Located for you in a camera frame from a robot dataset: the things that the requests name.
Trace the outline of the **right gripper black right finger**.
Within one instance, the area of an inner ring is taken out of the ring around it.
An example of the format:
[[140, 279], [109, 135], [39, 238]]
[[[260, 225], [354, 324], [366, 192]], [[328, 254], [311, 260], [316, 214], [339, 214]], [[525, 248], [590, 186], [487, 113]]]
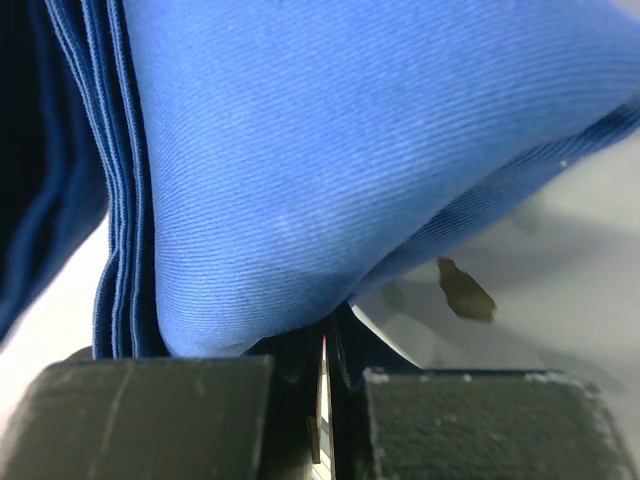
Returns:
[[557, 370], [422, 369], [324, 322], [336, 479], [634, 479], [599, 389]]

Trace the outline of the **blue surgical drape cloth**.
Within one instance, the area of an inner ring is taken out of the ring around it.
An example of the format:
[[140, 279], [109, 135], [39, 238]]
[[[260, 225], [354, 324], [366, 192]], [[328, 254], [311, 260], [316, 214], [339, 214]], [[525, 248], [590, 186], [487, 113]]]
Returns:
[[96, 356], [240, 355], [638, 125], [610, 1], [5, 1], [1, 328], [109, 218]]

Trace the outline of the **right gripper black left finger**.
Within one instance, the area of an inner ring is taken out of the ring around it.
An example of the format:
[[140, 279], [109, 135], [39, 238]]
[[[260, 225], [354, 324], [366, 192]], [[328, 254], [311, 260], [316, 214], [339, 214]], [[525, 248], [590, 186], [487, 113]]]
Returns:
[[308, 479], [319, 461], [322, 336], [239, 358], [45, 368], [1, 440], [5, 479]]

